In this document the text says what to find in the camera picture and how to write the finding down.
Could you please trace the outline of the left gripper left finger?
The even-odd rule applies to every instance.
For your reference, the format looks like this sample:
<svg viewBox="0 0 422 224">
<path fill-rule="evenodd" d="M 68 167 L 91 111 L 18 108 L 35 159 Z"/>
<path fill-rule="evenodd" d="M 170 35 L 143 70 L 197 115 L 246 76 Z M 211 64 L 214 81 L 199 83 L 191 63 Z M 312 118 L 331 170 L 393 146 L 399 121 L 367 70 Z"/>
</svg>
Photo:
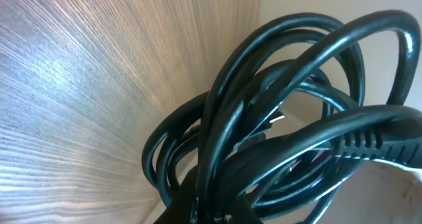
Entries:
<svg viewBox="0 0 422 224">
<path fill-rule="evenodd" d="M 170 205 L 154 224 L 197 224 L 197 173 L 197 166 L 187 173 Z"/>
</svg>

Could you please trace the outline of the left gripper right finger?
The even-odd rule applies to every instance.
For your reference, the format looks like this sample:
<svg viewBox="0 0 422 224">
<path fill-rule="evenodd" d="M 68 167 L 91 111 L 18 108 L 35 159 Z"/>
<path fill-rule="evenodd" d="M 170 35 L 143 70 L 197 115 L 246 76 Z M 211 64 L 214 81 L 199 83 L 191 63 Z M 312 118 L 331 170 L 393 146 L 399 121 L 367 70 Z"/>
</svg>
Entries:
<svg viewBox="0 0 422 224">
<path fill-rule="evenodd" d="M 214 221 L 232 224 L 262 224 L 253 206 L 260 197 L 254 194 L 242 194 L 228 200 L 222 196 L 214 198 Z"/>
</svg>

